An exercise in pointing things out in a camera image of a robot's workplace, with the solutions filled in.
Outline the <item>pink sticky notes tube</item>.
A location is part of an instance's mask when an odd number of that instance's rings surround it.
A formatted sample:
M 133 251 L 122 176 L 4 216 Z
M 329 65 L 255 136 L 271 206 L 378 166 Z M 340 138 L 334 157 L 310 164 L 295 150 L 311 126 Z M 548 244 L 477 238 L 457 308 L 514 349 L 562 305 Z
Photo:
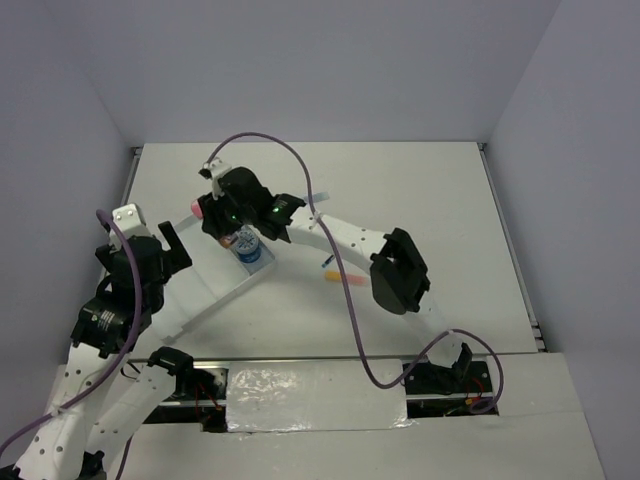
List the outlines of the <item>pink sticky notes tube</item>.
M 204 214 L 202 211 L 202 208 L 200 206 L 200 203 L 197 200 L 194 200 L 191 203 L 191 211 L 193 213 L 193 215 L 198 218 L 199 220 L 202 220 L 204 218 Z

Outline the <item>blue round splash-lid container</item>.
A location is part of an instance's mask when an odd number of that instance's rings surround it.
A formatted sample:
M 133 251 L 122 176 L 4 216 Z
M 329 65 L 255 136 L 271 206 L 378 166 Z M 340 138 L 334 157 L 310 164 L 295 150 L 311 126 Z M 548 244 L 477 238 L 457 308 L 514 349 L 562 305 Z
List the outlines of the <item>blue round splash-lid container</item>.
M 249 228 L 243 228 L 236 234 L 233 249 L 242 263 L 254 263 L 261 257 L 260 240 Z

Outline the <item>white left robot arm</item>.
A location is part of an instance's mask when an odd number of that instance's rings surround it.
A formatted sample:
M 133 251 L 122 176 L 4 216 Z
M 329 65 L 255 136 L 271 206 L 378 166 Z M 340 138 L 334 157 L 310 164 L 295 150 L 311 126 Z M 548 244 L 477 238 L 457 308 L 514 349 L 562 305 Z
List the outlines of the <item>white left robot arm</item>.
M 96 256 L 108 274 L 79 311 L 47 412 L 16 432 L 34 437 L 15 463 L 2 468 L 4 479 L 104 479 L 162 401 L 185 398 L 195 389 L 193 358 L 161 347 L 120 399 L 105 407 L 139 335 L 164 305 L 165 285 L 192 260 L 169 222 L 159 226 L 160 241 L 126 229 L 120 216 L 103 215 L 100 221 L 111 240 L 97 248 Z

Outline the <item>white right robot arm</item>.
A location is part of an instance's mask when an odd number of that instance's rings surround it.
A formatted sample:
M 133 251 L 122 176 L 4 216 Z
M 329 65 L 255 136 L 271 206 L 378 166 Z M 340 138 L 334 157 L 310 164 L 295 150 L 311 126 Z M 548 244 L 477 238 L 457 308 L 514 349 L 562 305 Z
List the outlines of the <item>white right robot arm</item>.
M 449 329 L 431 296 L 426 262 L 409 233 L 359 227 L 295 196 L 273 195 L 246 167 L 214 162 L 199 175 L 212 189 L 197 199 L 205 233 L 219 240 L 250 226 L 269 240 L 312 247 L 352 264 L 369 275 L 375 302 L 433 345 L 427 360 L 435 366 L 436 383 L 457 391 L 468 381 L 471 350 Z

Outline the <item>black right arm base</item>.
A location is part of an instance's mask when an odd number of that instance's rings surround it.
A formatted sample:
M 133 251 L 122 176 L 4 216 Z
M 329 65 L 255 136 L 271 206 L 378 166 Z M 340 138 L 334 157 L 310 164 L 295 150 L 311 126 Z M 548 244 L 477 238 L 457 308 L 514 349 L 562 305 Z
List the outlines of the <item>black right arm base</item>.
M 464 344 L 459 360 L 448 369 L 421 361 L 401 382 L 409 419 L 496 415 L 498 384 L 484 360 L 476 360 Z

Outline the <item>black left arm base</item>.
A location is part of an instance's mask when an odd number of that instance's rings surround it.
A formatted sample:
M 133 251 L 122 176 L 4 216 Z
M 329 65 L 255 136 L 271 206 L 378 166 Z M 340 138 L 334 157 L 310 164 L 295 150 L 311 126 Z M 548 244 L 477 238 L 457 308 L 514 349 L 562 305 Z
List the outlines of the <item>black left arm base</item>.
M 127 364 L 141 374 L 160 366 L 174 373 L 174 390 L 145 418 L 144 424 L 197 424 L 208 433 L 226 433 L 226 368 L 197 368 L 194 359 L 171 347 L 161 347 L 147 360 Z

